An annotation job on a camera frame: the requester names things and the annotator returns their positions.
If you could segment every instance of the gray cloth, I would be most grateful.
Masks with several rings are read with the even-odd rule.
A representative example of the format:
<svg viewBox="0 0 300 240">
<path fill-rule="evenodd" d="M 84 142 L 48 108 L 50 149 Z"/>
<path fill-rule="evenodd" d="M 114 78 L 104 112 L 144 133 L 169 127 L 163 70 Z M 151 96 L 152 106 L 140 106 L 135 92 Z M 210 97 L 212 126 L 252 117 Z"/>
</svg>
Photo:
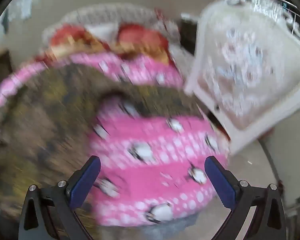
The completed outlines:
<svg viewBox="0 0 300 240">
<path fill-rule="evenodd" d="M 185 218 L 175 219 L 168 223 L 142 226 L 140 227 L 140 231 L 147 240 L 164 240 L 173 237 L 189 226 L 193 226 L 197 221 L 198 215 L 199 214 L 196 213 Z"/>
</svg>

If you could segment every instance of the blue gripper pad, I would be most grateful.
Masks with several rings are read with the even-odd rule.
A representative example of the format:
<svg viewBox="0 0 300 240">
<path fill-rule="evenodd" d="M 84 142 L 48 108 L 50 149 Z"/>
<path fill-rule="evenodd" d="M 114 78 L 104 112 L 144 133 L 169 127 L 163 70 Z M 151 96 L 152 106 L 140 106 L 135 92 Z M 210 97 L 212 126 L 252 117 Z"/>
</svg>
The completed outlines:
<svg viewBox="0 0 300 240">
<path fill-rule="evenodd" d="M 204 169 L 224 207 L 233 210 L 236 205 L 236 191 L 226 177 L 230 173 L 231 180 L 234 178 L 238 183 L 237 179 L 230 171 L 225 170 L 214 156 L 206 158 Z"/>
<path fill-rule="evenodd" d="M 100 170 L 100 159 L 96 156 L 91 156 L 85 165 L 80 170 L 75 171 L 68 180 L 69 187 L 66 190 L 66 194 L 71 210 L 82 206 Z"/>
</svg>

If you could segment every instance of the silver bolt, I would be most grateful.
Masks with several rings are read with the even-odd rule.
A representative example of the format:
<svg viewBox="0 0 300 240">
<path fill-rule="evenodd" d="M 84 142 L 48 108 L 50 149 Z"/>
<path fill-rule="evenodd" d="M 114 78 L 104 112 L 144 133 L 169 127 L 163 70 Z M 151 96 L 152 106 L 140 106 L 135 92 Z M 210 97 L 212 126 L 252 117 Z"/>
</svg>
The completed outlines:
<svg viewBox="0 0 300 240">
<path fill-rule="evenodd" d="M 58 182 L 58 187 L 64 187 L 67 184 L 65 180 L 61 180 Z"/>
<path fill-rule="evenodd" d="M 29 187 L 29 190 L 30 190 L 30 191 L 34 191 L 34 190 L 35 190 L 35 188 L 36 188 L 36 186 L 35 186 L 35 185 L 31 185 L 31 186 Z"/>
<path fill-rule="evenodd" d="M 247 187 L 249 184 L 248 184 L 248 182 L 246 182 L 245 180 L 241 180 L 241 181 L 240 181 L 240 185 L 241 185 L 242 187 Z"/>
<path fill-rule="evenodd" d="M 276 189 L 277 189 L 277 186 L 276 186 L 275 184 L 270 184 L 270 188 L 271 188 L 272 190 L 276 190 Z"/>
</svg>

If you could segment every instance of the pink fabric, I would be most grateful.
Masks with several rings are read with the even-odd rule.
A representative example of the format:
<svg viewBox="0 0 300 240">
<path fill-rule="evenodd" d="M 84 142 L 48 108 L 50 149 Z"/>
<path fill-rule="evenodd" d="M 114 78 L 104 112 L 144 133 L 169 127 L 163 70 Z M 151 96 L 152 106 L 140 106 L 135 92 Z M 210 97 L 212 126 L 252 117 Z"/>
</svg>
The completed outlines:
<svg viewBox="0 0 300 240">
<path fill-rule="evenodd" d="M 178 88 L 183 85 L 174 66 L 146 56 L 123 61 L 111 53 L 76 54 L 69 60 L 95 67 L 113 80 Z M 43 64 L 34 63 L 5 79 L 0 85 L 0 106 L 44 69 Z M 102 127 L 103 134 L 89 135 L 89 154 L 99 156 L 102 164 L 91 191 L 100 225 L 151 225 L 185 217 L 202 209 L 215 195 L 204 174 L 204 161 L 214 155 L 226 165 L 228 148 L 222 138 L 204 119 L 175 118 L 181 129 L 178 131 L 168 121 L 129 116 L 118 98 L 107 101 L 99 111 L 94 125 Z"/>
</svg>

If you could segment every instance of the camouflage fabric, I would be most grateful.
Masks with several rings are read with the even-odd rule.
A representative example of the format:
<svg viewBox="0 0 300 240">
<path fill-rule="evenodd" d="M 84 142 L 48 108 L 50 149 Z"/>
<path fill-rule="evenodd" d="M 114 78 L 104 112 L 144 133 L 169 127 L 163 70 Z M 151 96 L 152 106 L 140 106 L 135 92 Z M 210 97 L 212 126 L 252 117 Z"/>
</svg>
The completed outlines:
<svg viewBox="0 0 300 240">
<path fill-rule="evenodd" d="M 114 82 L 98 70 L 70 64 L 30 79 L 0 108 L 0 208 L 18 219 L 28 187 L 68 179 L 88 159 L 88 137 L 100 103 L 120 94 L 144 116 L 202 117 L 182 91 Z M 78 214 L 98 239 L 88 196 Z"/>
</svg>

